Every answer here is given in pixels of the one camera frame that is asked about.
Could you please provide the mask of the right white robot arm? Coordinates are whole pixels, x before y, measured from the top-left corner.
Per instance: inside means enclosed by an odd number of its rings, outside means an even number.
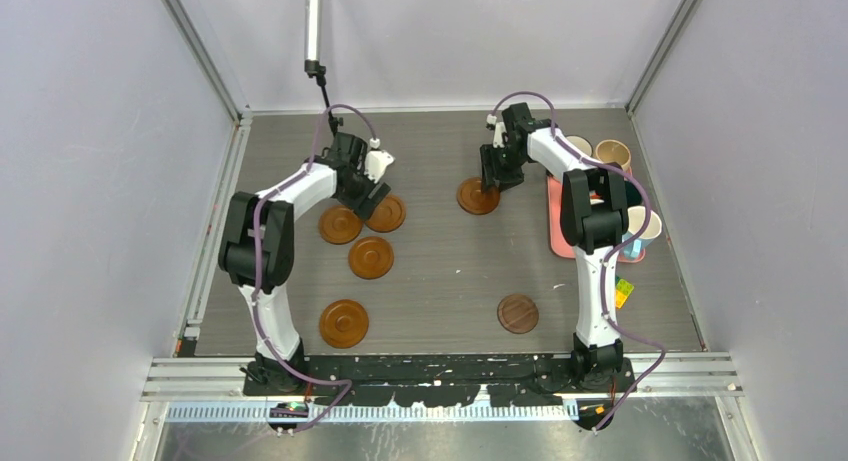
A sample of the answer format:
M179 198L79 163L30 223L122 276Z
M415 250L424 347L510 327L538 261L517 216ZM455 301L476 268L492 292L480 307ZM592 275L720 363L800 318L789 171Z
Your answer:
M615 314L615 269L629 226L626 171L577 149L551 119L536 119L525 103L489 113L491 142L480 148L484 193L521 184L523 167L538 163L560 182L559 224L577 262L578 322L570 377L596 391L624 365Z

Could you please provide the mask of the brown wooden coaster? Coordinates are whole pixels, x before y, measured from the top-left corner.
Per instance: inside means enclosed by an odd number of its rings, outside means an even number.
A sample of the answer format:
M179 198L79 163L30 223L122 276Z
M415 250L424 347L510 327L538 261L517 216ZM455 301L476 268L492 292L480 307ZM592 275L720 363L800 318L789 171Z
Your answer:
M350 248L348 264L354 275L373 280L386 275L394 265L395 255L391 243L378 236L356 241Z
M405 203L397 195L389 194L377 205L365 225L372 231L388 233L398 229L405 219Z
M498 207L500 191L495 187L485 189L480 177L472 177L459 185L456 200L465 212L473 215L486 215Z
M359 344L369 329L369 317L357 301L342 299L329 304L319 319L319 332L323 341L337 349L348 349Z
M349 208L337 205L326 209L319 218L321 238L333 245L344 245L361 233L363 221Z

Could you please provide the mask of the dark walnut wooden coaster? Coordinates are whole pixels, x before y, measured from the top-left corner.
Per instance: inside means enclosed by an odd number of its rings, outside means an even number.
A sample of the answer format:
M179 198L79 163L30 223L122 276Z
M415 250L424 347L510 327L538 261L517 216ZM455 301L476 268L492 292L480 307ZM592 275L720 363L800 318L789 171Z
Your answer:
M497 319L500 325L513 334L526 334L532 331L537 326L539 317L536 303L524 294L507 295L497 306Z

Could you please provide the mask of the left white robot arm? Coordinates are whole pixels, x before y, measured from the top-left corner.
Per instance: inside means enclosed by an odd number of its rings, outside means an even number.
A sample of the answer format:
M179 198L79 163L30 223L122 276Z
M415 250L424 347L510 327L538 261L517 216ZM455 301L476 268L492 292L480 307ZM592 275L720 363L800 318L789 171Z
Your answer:
M296 221L329 199L367 221L390 192L383 177L394 160L376 136L338 133L283 181L255 193L236 192L229 202L218 265L247 303L256 366L284 395L298 393L309 378L287 293Z

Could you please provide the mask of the pink plastic tray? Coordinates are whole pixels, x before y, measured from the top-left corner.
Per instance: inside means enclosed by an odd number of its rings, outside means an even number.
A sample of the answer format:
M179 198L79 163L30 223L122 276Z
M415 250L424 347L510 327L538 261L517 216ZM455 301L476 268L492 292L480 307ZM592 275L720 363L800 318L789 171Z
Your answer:
M643 197L638 189L628 180L625 180L625 192L629 206L637 206L643 204ZM548 219L549 219L549 240L550 247L553 253L559 257L566 259L575 259L576 256L573 248L566 242L560 226L560 215L562 211L561 196L562 185L551 174L547 176L547 196L548 196ZM619 261L625 263L638 263L643 260L645 253L637 261L623 259L619 252Z

